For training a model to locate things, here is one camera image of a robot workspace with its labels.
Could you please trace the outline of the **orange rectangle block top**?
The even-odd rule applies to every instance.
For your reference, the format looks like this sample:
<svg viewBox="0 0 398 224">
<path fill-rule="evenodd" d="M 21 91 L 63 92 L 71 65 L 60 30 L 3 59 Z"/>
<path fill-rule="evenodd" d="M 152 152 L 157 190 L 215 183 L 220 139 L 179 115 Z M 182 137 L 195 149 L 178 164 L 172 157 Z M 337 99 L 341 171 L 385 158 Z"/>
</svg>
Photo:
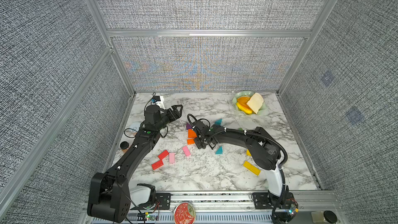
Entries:
<svg viewBox="0 0 398 224">
<path fill-rule="evenodd" d="M 196 133 L 192 129 L 189 129 L 188 134 L 191 135 L 191 134 L 196 134 Z"/>
</svg>

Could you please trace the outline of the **orange rectangle block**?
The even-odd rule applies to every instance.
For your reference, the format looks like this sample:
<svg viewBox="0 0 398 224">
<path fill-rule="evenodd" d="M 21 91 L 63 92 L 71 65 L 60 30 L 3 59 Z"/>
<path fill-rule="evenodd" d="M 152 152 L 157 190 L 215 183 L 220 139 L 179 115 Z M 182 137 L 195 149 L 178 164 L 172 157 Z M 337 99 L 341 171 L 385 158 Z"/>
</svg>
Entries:
<svg viewBox="0 0 398 224">
<path fill-rule="evenodd" d="M 196 133 L 188 133 L 188 139 L 194 139 L 194 138 L 196 138 L 197 137 L 197 135 L 196 135 Z"/>
<path fill-rule="evenodd" d="M 189 129 L 188 134 L 191 135 L 191 134 L 196 134 L 196 133 L 192 129 Z"/>
</svg>

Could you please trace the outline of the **orange rectangle block diagonal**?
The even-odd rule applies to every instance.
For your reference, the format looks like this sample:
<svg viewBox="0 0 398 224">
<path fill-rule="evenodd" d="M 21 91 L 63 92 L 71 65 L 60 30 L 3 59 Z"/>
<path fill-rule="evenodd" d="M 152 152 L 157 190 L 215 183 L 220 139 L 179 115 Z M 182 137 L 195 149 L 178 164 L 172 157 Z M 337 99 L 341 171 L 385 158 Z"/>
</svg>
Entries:
<svg viewBox="0 0 398 224">
<path fill-rule="evenodd" d="M 187 144 L 188 144 L 188 145 L 195 144 L 194 139 L 188 139 L 188 140 L 187 140 Z"/>
</svg>

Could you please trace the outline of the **pink rectangle block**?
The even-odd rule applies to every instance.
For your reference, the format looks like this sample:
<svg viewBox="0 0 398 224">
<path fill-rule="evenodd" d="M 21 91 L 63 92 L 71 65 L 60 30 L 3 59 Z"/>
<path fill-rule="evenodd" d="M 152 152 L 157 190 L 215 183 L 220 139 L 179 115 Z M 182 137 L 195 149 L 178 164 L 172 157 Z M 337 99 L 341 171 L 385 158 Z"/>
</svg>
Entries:
<svg viewBox="0 0 398 224">
<path fill-rule="evenodd" d="M 174 152 L 171 152 L 171 153 L 169 153 L 169 163 L 170 164 L 175 164 L 175 153 Z"/>
<path fill-rule="evenodd" d="M 191 156 L 191 152 L 190 152 L 190 150 L 189 150 L 189 148 L 188 148 L 187 146 L 184 146 L 184 147 L 182 148 L 182 150 L 183 150 L 183 153 L 184 153 L 184 155 L 185 155 L 186 157 L 190 157 L 190 156 Z"/>
</svg>

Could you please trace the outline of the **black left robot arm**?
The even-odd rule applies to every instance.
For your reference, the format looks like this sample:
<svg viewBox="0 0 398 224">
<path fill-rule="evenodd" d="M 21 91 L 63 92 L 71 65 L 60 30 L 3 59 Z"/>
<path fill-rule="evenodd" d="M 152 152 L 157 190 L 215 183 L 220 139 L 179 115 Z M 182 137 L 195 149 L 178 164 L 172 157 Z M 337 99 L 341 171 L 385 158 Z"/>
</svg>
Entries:
<svg viewBox="0 0 398 224">
<path fill-rule="evenodd" d="M 130 193 L 129 182 L 138 165 L 160 139 L 161 130 L 179 119 L 182 109 L 182 105 L 173 105 L 167 110 L 157 105 L 145 108 L 145 119 L 127 152 L 106 172 L 96 173 L 91 179 L 88 216 L 121 223 L 130 209 L 142 211 L 155 205 L 154 186 L 138 184 Z"/>
</svg>

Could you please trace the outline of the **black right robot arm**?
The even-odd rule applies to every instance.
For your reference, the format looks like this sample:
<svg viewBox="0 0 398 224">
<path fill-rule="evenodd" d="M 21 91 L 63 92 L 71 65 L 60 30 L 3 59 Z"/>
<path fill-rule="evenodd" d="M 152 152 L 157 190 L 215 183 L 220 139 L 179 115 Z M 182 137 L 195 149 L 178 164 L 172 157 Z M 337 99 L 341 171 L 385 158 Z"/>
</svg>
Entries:
<svg viewBox="0 0 398 224">
<path fill-rule="evenodd" d="M 187 120 L 197 135 L 194 142 L 198 149 L 214 149 L 218 144 L 225 143 L 249 150 L 255 164 L 268 172 L 266 178 L 270 205 L 280 207 L 285 203 L 287 185 L 283 165 L 288 160 L 288 154 L 265 129 L 238 130 L 217 124 L 210 127 L 203 123 L 204 119 L 197 119 L 192 114 L 187 115 Z"/>
</svg>

